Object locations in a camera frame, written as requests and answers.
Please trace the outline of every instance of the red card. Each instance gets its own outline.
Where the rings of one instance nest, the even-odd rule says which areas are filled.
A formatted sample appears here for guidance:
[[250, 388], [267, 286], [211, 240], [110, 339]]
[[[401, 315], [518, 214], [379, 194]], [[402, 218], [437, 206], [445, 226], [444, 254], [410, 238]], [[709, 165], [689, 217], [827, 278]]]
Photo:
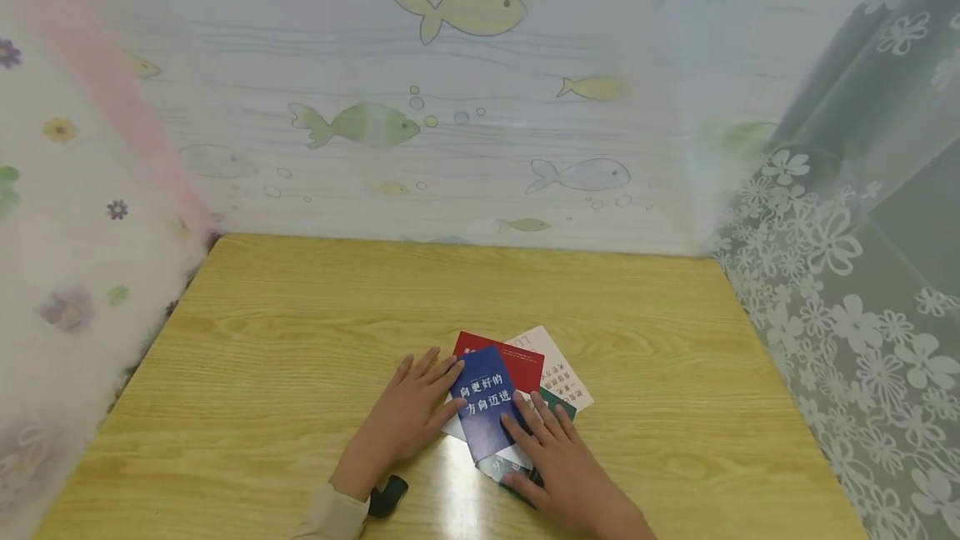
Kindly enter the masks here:
[[507, 374], [510, 374], [510, 380], [517, 390], [528, 394], [539, 390], [544, 359], [539, 352], [523, 350], [497, 340], [474, 336], [473, 333], [460, 332], [457, 345], [453, 347], [453, 354], [462, 357], [487, 346], [497, 347], [503, 363], [507, 366]]

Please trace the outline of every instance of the left hand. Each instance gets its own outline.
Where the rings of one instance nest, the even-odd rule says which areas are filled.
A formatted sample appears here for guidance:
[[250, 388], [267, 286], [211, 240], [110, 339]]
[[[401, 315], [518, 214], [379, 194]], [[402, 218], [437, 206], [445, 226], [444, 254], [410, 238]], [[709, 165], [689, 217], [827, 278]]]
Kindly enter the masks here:
[[465, 405], [457, 398], [435, 412], [437, 402], [463, 370], [463, 362], [453, 355], [435, 364], [438, 353], [440, 348], [435, 346], [416, 364], [413, 355], [400, 362], [397, 373], [343, 450], [330, 477], [337, 492], [366, 501], [393, 464], [421, 452]]

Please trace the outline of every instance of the beige sleeve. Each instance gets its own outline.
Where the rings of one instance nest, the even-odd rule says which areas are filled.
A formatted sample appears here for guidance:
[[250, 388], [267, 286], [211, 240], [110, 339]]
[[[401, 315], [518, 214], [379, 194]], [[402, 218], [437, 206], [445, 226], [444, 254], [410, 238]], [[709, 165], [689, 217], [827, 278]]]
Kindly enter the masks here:
[[367, 521], [370, 498], [360, 502], [324, 484], [317, 490], [306, 517], [291, 540], [356, 540]]

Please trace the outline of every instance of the card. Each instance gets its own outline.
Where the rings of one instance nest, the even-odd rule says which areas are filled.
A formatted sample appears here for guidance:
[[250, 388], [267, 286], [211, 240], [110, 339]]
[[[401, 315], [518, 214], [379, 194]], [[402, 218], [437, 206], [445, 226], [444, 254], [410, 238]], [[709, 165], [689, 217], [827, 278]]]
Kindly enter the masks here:
[[497, 347], [467, 352], [461, 359], [463, 370], [450, 393], [467, 400], [467, 405], [457, 414], [470, 456], [477, 463], [513, 445], [513, 439], [500, 422], [501, 414], [509, 413], [522, 425], [523, 418], [511, 400], [513, 382]]
[[507, 373], [510, 374], [513, 386], [519, 391], [532, 393], [542, 386], [541, 376], [543, 375], [543, 359], [545, 357], [538, 352], [510, 346], [490, 338], [479, 337], [474, 333], [460, 332], [460, 336], [457, 337], [457, 344], [453, 347], [453, 354], [462, 357], [468, 353], [487, 348], [487, 346], [497, 347], [504, 364], [507, 366]]
[[[564, 401], [559, 396], [557, 396], [553, 392], [550, 392], [546, 388], [539, 389], [539, 393], [541, 393], [543, 401], [547, 403], [547, 406], [550, 407], [551, 411], [557, 405], [561, 405], [563, 410], [566, 410], [567, 415], [569, 416], [571, 421], [575, 418], [577, 414], [577, 409], [574, 408], [573, 405], [570, 405], [569, 402]], [[520, 465], [516, 457], [507, 456], [505, 452], [510, 450], [516, 451], [515, 453], [519, 453], [519, 456], [522, 457], [526, 465]], [[516, 444], [510, 447], [510, 449], [500, 451], [497, 454], [492, 454], [491, 457], [482, 459], [481, 462], [479, 462], [476, 465], [477, 465], [477, 469], [479, 469], [488, 477], [490, 477], [495, 483], [499, 483], [500, 485], [503, 485], [507, 490], [511, 492], [513, 496], [520, 498], [520, 500], [524, 501], [526, 504], [530, 504], [530, 502], [527, 501], [526, 498], [524, 498], [523, 496], [520, 496], [519, 494], [517, 494], [517, 492], [514, 492], [512, 488], [503, 484], [503, 478], [508, 473], [510, 473], [511, 471], [519, 472], [520, 475], [523, 475], [524, 477], [529, 478], [531, 482], [536, 483], [540, 488], [543, 488], [543, 477], [539, 475], [539, 471], [537, 471], [537, 469], [535, 468], [531, 469], [532, 464], [529, 462], [529, 459], [526, 457], [526, 454], [523, 452], [523, 450], [520, 449], [520, 447]]]
[[542, 354], [545, 357], [539, 386], [557, 394], [579, 412], [593, 405], [593, 396], [590, 396], [587, 387], [583, 386], [580, 377], [573, 371], [573, 367], [563, 357], [563, 353], [557, 348], [557, 344], [543, 326], [519, 334], [519, 336], [507, 340], [507, 344]]

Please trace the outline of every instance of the hand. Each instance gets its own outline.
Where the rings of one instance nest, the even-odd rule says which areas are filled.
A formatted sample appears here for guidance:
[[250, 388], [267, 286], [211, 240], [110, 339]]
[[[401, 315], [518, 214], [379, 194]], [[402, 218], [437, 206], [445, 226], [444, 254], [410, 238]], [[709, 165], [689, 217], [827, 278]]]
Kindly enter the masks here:
[[519, 392], [513, 394], [532, 435], [510, 415], [504, 413], [501, 419], [543, 477], [544, 488], [517, 472], [510, 472], [504, 482], [571, 532], [602, 540], [656, 540], [640, 509], [583, 444], [567, 412], [557, 405], [556, 415], [551, 413], [539, 392], [530, 397], [542, 421]]
[[343, 450], [330, 477], [330, 485], [337, 492], [366, 501], [394, 464], [421, 452], [465, 406], [466, 401], [459, 398], [434, 412], [463, 370], [463, 362], [453, 355], [434, 364], [438, 353], [440, 348], [435, 346], [416, 365], [413, 355], [400, 362], [397, 373]]

